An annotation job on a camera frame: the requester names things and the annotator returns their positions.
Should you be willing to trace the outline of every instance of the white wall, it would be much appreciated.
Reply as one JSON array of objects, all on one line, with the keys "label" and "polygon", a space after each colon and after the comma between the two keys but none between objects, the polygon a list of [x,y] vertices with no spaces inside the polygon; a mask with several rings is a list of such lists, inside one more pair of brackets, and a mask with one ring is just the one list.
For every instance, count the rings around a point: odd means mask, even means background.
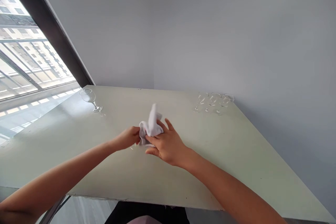
[{"label": "white wall", "polygon": [[153,0],[153,6],[154,87],[234,94],[336,216],[336,0]]},{"label": "white wall", "polygon": [[97,85],[234,94],[336,216],[335,0],[49,1]]},{"label": "white wall", "polygon": [[153,88],[151,0],[49,0],[97,85]]}]

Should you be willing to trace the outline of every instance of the white cloth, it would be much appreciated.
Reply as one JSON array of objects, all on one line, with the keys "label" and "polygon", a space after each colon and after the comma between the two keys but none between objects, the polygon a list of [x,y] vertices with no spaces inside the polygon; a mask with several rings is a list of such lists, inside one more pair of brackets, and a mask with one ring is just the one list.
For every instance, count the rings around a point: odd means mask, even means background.
[{"label": "white cloth", "polygon": [[163,133],[163,129],[161,128],[161,126],[156,123],[156,120],[161,120],[161,118],[162,115],[156,112],[156,103],[154,103],[149,113],[148,123],[142,121],[139,124],[140,127],[139,135],[141,138],[141,141],[139,143],[140,146],[155,147],[153,144],[151,144],[146,140],[145,135],[154,137],[156,135],[160,135],[161,133]]}]

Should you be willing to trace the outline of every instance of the hand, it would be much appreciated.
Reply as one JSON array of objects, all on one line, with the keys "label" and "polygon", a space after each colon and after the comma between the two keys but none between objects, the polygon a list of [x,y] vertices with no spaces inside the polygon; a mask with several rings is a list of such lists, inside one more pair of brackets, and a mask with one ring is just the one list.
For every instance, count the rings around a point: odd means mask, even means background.
[{"label": "hand", "polygon": [[161,121],[157,120],[157,124],[163,129],[162,134],[150,137],[146,135],[146,139],[156,146],[156,148],[147,149],[146,154],[157,156],[168,164],[181,167],[188,159],[187,154],[191,149],[184,145],[170,121],[167,118],[165,121],[168,129]]},{"label": "hand", "polygon": [[122,149],[126,149],[133,144],[139,144],[140,137],[139,137],[140,127],[132,126],[128,129],[125,129],[121,132],[116,138],[114,138],[111,143],[113,144],[115,151],[120,151]]}]

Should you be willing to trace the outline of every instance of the table surface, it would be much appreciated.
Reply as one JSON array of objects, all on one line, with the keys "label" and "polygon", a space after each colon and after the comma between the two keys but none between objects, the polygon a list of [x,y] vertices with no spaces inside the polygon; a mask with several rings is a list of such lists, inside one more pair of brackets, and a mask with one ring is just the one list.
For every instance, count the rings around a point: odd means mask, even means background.
[{"label": "table surface", "polygon": [[[335,219],[235,104],[224,115],[195,113],[197,93],[87,86],[103,106],[93,113],[79,92],[0,147],[0,187],[20,188],[50,168],[147,121],[153,103],[185,144],[229,172],[286,218]],[[71,195],[222,209],[187,171],[144,147],[116,152],[86,175]]]}]

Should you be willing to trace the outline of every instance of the wine glass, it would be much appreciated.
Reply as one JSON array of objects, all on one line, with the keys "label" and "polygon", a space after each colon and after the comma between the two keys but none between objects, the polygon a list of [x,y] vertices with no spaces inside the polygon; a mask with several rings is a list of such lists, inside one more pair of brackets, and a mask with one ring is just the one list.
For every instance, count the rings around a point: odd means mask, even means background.
[{"label": "wine glass", "polygon": [[93,112],[99,112],[103,109],[102,106],[97,106],[96,105],[96,102],[95,102],[96,95],[91,89],[84,89],[79,94],[81,95],[81,97],[84,101],[90,102],[94,105],[95,108],[93,109]]},{"label": "wine glass", "polygon": [[218,108],[216,110],[217,115],[222,115],[224,108],[227,107],[229,105],[229,102],[234,102],[235,97],[232,94],[224,94],[223,98],[220,100],[219,105],[221,106],[221,108]]},{"label": "wine glass", "polygon": [[205,112],[209,112],[210,110],[210,107],[211,106],[214,106],[215,105],[215,103],[216,103],[216,101],[218,100],[218,99],[220,99],[222,96],[220,95],[220,94],[217,94],[217,93],[211,93],[211,97],[210,97],[210,99],[209,99],[209,101],[208,101],[208,106],[207,106],[207,108],[205,109]]},{"label": "wine glass", "polygon": [[208,93],[198,92],[197,105],[196,107],[194,107],[194,112],[200,113],[202,111],[202,108],[200,105],[204,104],[208,97],[209,97]]}]

